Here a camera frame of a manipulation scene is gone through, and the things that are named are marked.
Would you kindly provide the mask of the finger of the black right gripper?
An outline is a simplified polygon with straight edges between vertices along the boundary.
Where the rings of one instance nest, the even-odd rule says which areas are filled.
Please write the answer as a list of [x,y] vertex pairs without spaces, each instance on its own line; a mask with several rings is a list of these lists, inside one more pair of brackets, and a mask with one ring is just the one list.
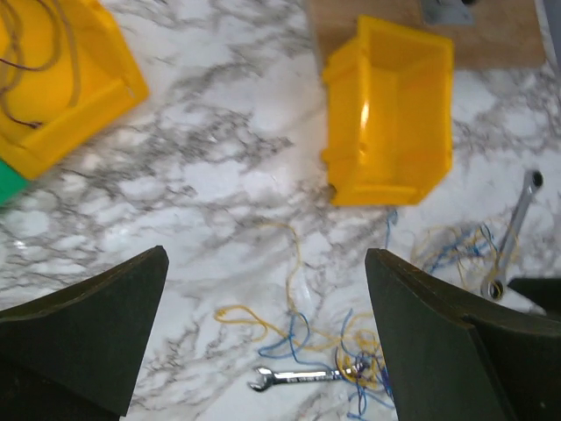
[[542,307],[548,316],[560,315],[561,280],[557,278],[513,278],[508,287]]

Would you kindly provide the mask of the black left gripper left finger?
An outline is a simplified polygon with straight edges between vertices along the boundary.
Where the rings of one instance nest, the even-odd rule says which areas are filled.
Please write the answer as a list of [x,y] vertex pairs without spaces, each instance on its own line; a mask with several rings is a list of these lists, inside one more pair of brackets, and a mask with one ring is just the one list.
[[1,312],[3,420],[119,420],[131,403],[167,278],[155,246]]

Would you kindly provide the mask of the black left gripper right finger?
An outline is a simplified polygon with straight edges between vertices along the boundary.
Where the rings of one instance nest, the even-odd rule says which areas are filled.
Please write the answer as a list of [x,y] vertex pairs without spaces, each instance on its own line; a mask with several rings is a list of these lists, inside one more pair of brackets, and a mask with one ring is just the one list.
[[559,419],[560,315],[511,310],[384,249],[365,265],[399,419]]

